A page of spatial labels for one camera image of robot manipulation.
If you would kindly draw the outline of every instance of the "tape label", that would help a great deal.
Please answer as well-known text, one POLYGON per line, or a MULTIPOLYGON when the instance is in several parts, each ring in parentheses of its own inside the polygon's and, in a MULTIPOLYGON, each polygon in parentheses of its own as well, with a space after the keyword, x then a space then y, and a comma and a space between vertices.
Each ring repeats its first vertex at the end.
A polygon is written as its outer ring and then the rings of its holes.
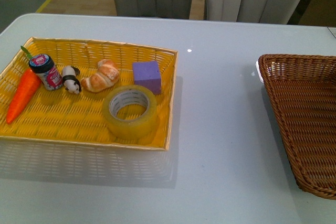
POLYGON ((118 120, 121 121, 127 121, 123 120, 117 117, 117 114, 119 110, 127 105, 132 105, 132 104, 137 104, 140 106, 143 106, 146 108, 144 114, 148 110, 149 107, 149 98, 142 93, 141 91, 135 90, 135 89, 130 89, 130 90, 125 90, 123 92, 120 92, 117 94, 113 100, 110 102, 110 113, 113 117, 115 117, 118 120))

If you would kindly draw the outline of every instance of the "small jar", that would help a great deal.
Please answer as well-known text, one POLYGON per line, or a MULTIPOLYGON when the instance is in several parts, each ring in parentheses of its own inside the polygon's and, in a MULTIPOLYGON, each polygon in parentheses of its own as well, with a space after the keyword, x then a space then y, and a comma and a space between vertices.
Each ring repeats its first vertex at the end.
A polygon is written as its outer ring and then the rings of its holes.
POLYGON ((40 77, 47 90, 55 90, 62 87, 62 76, 49 55, 41 54, 32 57, 29 61, 29 66, 40 77))

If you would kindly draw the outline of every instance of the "tape roll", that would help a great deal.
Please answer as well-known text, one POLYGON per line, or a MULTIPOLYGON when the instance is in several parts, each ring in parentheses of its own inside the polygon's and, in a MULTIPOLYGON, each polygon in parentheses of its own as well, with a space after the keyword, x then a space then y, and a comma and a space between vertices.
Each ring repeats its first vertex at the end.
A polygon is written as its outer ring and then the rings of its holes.
POLYGON ((125 140, 135 140, 149 134, 157 123, 156 98, 152 91, 139 85, 122 86, 114 89, 104 99, 102 113, 109 130, 125 140), (145 112, 133 120, 117 117, 125 106, 137 104, 145 112))

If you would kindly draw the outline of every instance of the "brown wicker basket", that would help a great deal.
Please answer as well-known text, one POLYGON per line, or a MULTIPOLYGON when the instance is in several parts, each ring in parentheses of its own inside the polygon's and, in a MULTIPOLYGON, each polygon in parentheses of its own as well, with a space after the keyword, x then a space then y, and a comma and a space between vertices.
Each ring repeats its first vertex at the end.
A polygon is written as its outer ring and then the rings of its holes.
POLYGON ((336 57, 262 55, 258 64, 299 188, 336 199, 336 57))

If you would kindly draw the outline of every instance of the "jar lid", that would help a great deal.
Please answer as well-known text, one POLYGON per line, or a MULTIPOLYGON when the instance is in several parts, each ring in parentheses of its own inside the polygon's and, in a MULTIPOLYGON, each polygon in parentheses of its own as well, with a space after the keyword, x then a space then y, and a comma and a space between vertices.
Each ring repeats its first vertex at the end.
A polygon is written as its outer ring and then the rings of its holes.
POLYGON ((44 73, 54 66, 54 61, 49 55, 40 54, 30 59, 29 66, 34 73, 44 73))

